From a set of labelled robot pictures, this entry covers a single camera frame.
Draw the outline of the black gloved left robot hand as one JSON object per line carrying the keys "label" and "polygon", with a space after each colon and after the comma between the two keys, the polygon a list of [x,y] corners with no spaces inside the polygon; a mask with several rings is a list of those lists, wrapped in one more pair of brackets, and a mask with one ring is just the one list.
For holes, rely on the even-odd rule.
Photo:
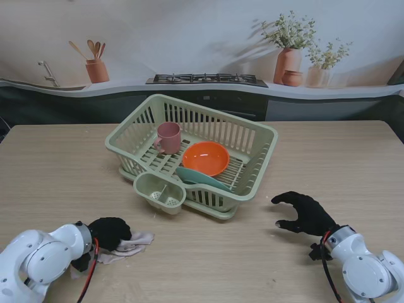
{"label": "black gloved left robot hand", "polygon": [[88,225],[94,238],[98,240],[98,246],[107,251],[114,251],[121,241],[132,238],[130,226],[119,217],[99,218]]}

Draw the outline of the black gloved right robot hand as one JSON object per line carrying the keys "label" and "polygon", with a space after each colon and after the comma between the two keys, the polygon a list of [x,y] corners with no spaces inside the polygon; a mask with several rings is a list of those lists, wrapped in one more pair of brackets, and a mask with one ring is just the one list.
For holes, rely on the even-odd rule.
{"label": "black gloved right robot hand", "polygon": [[275,196],[271,202],[274,205],[290,204],[297,212],[297,219],[294,221],[278,220],[275,225],[280,229],[322,237],[328,231],[339,227],[319,202],[308,195],[289,191]]}

